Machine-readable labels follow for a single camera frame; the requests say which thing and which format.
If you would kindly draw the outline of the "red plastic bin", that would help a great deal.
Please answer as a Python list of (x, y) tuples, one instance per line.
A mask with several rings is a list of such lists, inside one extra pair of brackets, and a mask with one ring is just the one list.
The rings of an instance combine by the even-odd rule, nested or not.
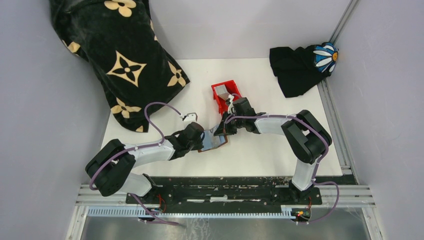
[(213, 92), (213, 99), (218, 105), (218, 112), (221, 116), (229, 109), (230, 96), (232, 96), (232, 100), (238, 100), (241, 98), (236, 82), (233, 79), (213, 84), (211, 85), (211, 88)]

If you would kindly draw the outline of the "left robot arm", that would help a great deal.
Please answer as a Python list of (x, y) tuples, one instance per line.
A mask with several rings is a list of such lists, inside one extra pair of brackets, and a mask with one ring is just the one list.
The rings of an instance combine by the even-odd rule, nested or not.
[(152, 203), (158, 195), (155, 184), (146, 174), (135, 174), (132, 170), (149, 163), (182, 158), (190, 151), (201, 149), (203, 139), (204, 128), (196, 122), (163, 140), (143, 145), (123, 144), (113, 139), (85, 167), (90, 177), (89, 188), (99, 191), (103, 197), (125, 192), (147, 204)]

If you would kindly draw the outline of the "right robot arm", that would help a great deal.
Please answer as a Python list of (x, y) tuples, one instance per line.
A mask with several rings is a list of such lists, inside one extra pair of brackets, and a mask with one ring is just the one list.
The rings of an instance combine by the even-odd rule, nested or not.
[(284, 136), (297, 158), (294, 175), (289, 182), (289, 199), (302, 204), (309, 198), (318, 164), (328, 153), (332, 138), (314, 115), (308, 110), (297, 114), (278, 115), (256, 112), (246, 97), (231, 95), (225, 100), (227, 111), (215, 136), (235, 135), (239, 129), (253, 134)]

